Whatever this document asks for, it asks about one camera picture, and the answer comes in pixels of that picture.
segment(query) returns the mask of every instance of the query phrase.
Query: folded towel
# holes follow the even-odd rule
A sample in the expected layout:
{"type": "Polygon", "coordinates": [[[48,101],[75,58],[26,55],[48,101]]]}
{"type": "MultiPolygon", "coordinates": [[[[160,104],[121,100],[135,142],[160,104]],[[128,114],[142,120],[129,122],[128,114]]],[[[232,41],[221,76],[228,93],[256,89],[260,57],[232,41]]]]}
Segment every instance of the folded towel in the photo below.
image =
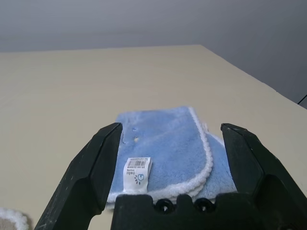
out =
{"type": "Polygon", "coordinates": [[[193,108],[127,112],[117,122],[123,124],[123,131],[108,205],[125,193],[123,169],[132,157],[151,157],[147,194],[154,201],[175,201],[179,194],[215,198],[220,192],[236,190],[222,142],[204,130],[193,108]]]}

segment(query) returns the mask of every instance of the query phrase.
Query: beige table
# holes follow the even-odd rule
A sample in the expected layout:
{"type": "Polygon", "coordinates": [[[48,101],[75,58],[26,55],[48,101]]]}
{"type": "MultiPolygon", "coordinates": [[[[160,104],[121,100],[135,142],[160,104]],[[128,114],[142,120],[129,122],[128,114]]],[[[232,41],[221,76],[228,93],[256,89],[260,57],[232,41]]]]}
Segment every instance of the beige table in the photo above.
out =
{"type": "MultiPolygon", "coordinates": [[[[190,105],[255,133],[307,195],[307,110],[202,46],[0,54],[0,207],[35,225],[72,158],[130,110],[190,105]]],[[[109,229],[112,213],[91,230],[109,229]]]]}

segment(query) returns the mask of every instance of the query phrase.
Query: white wall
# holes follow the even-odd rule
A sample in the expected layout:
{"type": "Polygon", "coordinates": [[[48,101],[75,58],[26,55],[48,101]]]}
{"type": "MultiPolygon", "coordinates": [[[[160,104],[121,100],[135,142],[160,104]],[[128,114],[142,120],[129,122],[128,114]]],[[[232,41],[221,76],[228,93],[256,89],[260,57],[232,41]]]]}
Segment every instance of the white wall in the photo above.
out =
{"type": "Polygon", "coordinates": [[[0,52],[201,44],[298,102],[306,0],[2,0],[0,52]]]}

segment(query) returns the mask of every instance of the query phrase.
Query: white label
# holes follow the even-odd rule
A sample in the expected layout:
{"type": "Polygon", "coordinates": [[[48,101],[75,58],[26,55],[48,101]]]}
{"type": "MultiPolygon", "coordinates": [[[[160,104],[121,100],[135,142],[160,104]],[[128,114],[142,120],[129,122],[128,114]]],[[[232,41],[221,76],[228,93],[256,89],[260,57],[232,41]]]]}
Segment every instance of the white label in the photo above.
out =
{"type": "Polygon", "coordinates": [[[147,184],[152,161],[150,157],[128,158],[124,167],[124,192],[147,193],[147,184]]]}

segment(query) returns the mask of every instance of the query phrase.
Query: white fluffy fabric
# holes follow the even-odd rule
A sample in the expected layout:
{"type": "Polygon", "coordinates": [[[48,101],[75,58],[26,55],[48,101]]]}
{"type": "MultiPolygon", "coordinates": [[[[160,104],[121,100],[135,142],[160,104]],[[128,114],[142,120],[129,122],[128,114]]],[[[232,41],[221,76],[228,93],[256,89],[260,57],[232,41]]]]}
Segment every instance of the white fluffy fabric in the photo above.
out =
{"type": "Polygon", "coordinates": [[[6,219],[15,225],[16,230],[28,230],[27,218],[20,212],[0,207],[0,219],[6,219]]]}

